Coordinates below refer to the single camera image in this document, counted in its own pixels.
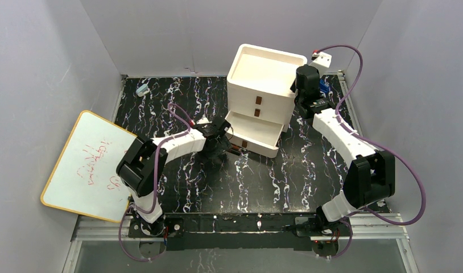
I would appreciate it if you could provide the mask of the white bottom pull-out drawer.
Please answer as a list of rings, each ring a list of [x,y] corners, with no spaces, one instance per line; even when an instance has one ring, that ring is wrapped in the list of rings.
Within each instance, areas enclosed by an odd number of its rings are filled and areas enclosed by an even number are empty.
[[[283,130],[282,124],[233,111],[229,111],[225,119],[231,125],[226,133],[231,144],[268,158],[277,156],[279,150],[277,143]]]

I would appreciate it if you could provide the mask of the white drawer organizer box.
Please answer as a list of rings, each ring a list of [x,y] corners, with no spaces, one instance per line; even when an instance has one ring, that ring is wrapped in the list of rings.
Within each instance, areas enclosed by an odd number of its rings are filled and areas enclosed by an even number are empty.
[[[295,108],[291,85],[306,62],[302,55],[240,45],[226,77],[229,111],[281,124],[286,131]]]

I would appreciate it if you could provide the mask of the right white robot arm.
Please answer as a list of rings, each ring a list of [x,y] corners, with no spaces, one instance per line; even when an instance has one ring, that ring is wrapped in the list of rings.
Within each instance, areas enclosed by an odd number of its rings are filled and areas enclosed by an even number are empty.
[[[291,90],[302,118],[309,121],[336,149],[348,167],[342,189],[316,209],[314,226],[329,229],[345,216],[395,193],[395,158],[356,138],[352,128],[336,114],[334,105],[321,96],[318,69],[296,69]]]

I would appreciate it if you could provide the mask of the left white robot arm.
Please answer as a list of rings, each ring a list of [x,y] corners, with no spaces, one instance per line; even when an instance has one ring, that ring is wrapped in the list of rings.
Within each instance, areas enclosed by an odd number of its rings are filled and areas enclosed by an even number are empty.
[[[118,163],[116,174],[130,191],[133,209],[144,222],[153,225],[163,214],[157,191],[165,165],[189,154],[206,160],[223,154],[232,147],[226,136],[231,128],[225,118],[211,122],[203,118],[170,136],[134,139]]]

